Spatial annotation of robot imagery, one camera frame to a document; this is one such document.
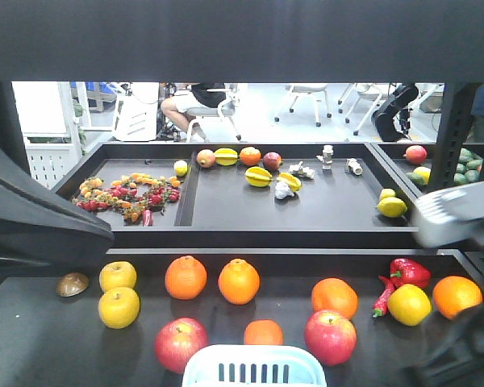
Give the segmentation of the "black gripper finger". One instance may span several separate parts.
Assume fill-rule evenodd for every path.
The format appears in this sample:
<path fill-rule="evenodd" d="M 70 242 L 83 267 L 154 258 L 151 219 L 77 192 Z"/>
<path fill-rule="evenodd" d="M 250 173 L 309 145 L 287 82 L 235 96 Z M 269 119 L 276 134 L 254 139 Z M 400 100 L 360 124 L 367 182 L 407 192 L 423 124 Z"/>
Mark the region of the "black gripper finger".
<path fill-rule="evenodd" d="M 0 261 L 80 264 L 113 242 L 108 223 L 44 188 L 0 149 Z"/>

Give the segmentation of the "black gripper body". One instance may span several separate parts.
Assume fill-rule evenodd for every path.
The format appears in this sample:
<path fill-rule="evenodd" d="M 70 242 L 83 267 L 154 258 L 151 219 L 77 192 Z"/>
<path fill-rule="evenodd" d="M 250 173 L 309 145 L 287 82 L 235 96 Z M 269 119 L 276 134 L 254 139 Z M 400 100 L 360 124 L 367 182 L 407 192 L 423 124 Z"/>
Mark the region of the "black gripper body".
<path fill-rule="evenodd" d="M 457 314 L 443 339 L 405 367 L 406 386 L 484 386 L 484 301 Z"/>

